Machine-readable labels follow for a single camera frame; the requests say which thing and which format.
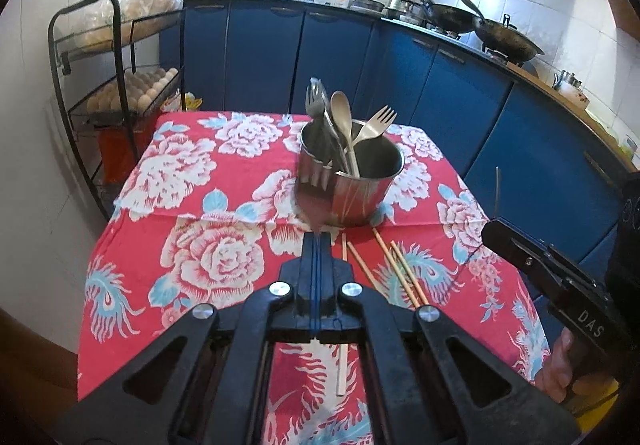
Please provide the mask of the yellow sleeve forearm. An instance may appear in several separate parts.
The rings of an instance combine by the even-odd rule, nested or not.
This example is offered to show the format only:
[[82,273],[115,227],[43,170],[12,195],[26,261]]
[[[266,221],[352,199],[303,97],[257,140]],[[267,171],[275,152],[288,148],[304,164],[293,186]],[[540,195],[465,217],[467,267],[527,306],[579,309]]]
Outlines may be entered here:
[[606,416],[617,401],[619,391],[618,382],[611,380],[606,387],[602,385],[586,396],[574,395],[567,402],[566,408],[582,433],[592,430]]

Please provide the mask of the person's right hand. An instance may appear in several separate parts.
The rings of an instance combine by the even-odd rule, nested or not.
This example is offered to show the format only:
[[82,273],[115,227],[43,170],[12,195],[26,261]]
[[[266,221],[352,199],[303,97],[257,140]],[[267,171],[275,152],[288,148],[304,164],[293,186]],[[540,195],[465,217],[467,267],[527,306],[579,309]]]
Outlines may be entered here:
[[606,373],[588,373],[578,378],[570,361],[570,350],[574,347],[574,335],[564,328],[553,344],[551,354],[536,373],[534,384],[556,403],[565,401],[567,395],[593,397],[608,394],[616,384]]

